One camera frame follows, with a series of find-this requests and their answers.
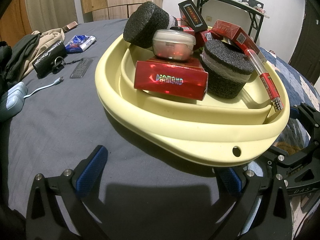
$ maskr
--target black box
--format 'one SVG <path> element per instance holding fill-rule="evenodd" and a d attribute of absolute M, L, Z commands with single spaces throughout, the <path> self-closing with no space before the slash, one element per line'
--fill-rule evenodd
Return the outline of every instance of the black box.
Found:
<path fill-rule="evenodd" d="M 192 0 L 178 3 L 181 18 L 188 22 L 189 26 L 195 31 L 200 32 L 208 29 L 201 13 Z"/>

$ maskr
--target black knob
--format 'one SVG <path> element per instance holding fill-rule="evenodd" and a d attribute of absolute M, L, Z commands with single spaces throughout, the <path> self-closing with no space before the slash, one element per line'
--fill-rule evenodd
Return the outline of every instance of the black knob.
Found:
<path fill-rule="evenodd" d="M 170 28 L 170 30 L 183 32 L 183 28 L 180 27 L 180 26 L 173 26 L 173 27 Z"/>

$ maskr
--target blue blanket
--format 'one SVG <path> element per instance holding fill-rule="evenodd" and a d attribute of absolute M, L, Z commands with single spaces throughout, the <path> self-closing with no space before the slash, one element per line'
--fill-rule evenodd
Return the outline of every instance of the blue blanket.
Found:
<path fill-rule="evenodd" d="M 300 105 L 303 102 L 319 111 L 320 96 L 310 82 L 276 55 L 263 48 L 260 50 L 282 80 L 288 93 L 290 106 Z M 296 119 L 289 118 L 288 124 L 273 145 L 293 154 L 305 148 L 309 140 L 310 136 L 301 123 Z"/>

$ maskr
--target charging cable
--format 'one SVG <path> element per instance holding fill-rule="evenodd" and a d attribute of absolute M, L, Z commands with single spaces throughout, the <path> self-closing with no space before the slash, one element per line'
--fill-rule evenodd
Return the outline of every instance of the charging cable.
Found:
<path fill-rule="evenodd" d="M 24 96 L 23 98 L 31 97 L 34 93 L 38 92 L 38 91 L 41 90 L 41 89 L 45 89 L 45 88 L 52 87 L 52 86 L 54 86 L 54 85 L 59 84 L 59 83 L 62 81 L 62 78 L 63 78 L 63 77 L 60 77 L 60 78 L 56 79 L 56 80 L 55 80 L 52 84 L 50 84 L 50 85 L 37 88 L 37 89 L 36 89 L 35 91 L 33 91 L 31 94 L 26 95 L 26 96 Z"/>

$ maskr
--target black foam block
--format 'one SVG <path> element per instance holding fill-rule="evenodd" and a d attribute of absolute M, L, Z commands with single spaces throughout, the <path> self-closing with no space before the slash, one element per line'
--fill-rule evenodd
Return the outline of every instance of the black foam block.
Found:
<path fill-rule="evenodd" d="M 130 16 L 124 27 L 123 38 L 127 42 L 146 49 L 152 46 L 152 38 L 157 30 L 169 29 L 177 25 L 176 18 L 155 3 L 148 1 L 140 5 Z"/>
<path fill-rule="evenodd" d="M 235 98 L 254 70 L 243 52 L 219 40 L 205 43 L 200 62 L 208 72 L 208 92 L 222 98 Z"/>

